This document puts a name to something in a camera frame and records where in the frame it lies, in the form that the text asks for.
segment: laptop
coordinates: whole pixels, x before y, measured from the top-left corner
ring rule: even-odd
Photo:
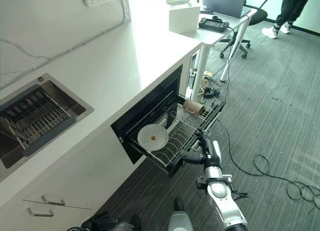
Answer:
[[[224,15],[241,18],[250,12],[250,8],[245,7],[245,0],[202,0],[204,8]]]

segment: drawer handle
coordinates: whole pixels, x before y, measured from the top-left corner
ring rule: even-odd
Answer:
[[[54,216],[54,212],[52,212],[51,209],[48,211],[48,213],[34,213],[29,207],[26,210],[31,216],[34,216],[34,217],[53,217]]]
[[[45,202],[48,205],[60,205],[60,206],[66,205],[66,203],[63,199],[61,199],[60,202],[52,202],[52,201],[48,201],[44,195],[42,195],[41,198],[42,198],[43,202]]]

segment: white wall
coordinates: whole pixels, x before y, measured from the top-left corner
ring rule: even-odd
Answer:
[[[247,0],[249,5],[260,6],[263,0]],[[281,12],[282,0],[268,0],[262,7],[268,13],[268,19],[275,20]],[[320,33],[320,0],[308,0],[295,26]]]
[[[83,0],[0,0],[0,39],[37,56],[53,57],[122,20],[121,0],[96,7]],[[0,42],[0,86],[44,61]]]

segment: kitchen sink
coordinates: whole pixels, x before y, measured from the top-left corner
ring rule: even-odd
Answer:
[[[0,159],[6,169],[16,169],[94,110],[47,73],[0,105]]]

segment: white plate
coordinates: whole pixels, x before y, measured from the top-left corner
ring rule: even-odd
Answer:
[[[160,124],[149,124],[140,129],[138,143],[147,151],[156,151],[166,146],[169,135]]]

